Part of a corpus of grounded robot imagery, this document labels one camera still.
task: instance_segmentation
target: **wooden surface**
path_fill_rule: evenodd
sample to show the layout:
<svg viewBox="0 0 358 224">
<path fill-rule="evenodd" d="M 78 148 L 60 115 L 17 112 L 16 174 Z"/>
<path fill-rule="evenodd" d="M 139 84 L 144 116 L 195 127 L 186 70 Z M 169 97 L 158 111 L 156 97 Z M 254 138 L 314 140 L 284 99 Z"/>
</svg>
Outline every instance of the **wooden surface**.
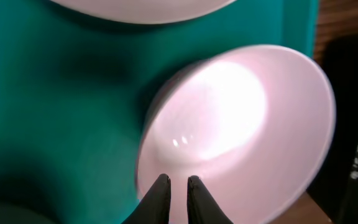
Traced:
<svg viewBox="0 0 358 224">
<path fill-rule="evenodd" d="M 358 0 L 321 0 L 314 59 L 320 63 L 326 44 L 349 34 L 358 34 Z"/>
<path fill-rule="evenodd" d="M 358 34 L 358 0 L 321 0 L 314 59 L 320 63 L 327 43 L 335 38 Z M 271 224 L 328 224 L 330 219 L 308 194 Z"/>
</svg>

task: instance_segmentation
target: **teal fabric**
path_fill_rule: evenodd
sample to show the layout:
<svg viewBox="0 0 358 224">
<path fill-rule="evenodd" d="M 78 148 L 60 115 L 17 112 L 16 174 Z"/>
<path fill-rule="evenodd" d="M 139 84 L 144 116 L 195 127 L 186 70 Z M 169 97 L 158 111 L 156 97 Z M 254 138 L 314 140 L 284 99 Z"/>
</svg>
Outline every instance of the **teal fabric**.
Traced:
<svg viewBox="0 0 358 224">
<path fill-rule="evenodd" d="M 28 179 L 68 224 L 120 223 L 155 91 L 179 68 L 250 44 L 308 55 L 317 0 L 238 0 L 164 26 L 103 21 L 43 0 L 0 0 L 0 184 Z"/>
</svg>

